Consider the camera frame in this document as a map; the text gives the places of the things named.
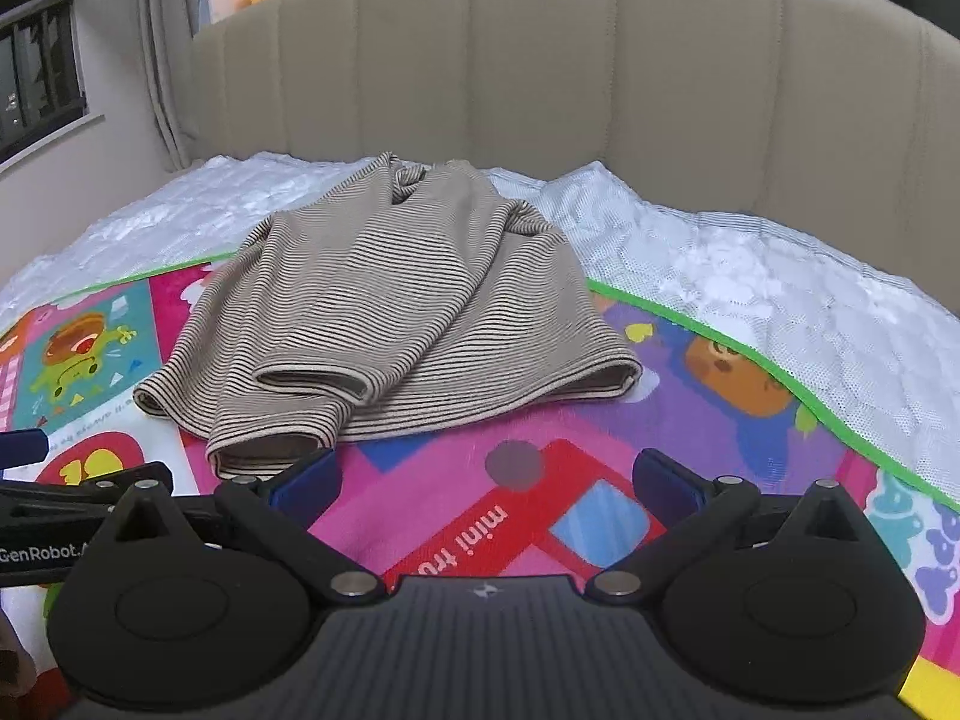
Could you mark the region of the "left hand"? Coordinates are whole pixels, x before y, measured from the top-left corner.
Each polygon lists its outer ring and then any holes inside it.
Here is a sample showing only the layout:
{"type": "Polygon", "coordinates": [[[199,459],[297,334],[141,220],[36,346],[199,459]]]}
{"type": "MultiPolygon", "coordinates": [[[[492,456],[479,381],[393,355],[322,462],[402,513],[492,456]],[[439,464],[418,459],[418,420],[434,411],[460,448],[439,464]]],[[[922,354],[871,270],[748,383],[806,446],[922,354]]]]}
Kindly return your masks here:
{"type": "Polygon", "coordinates": [[[36,665],[5,613],[0,613],[0,700],[2,717],[18,717],[18,700],[36,684],[36,665]]]}

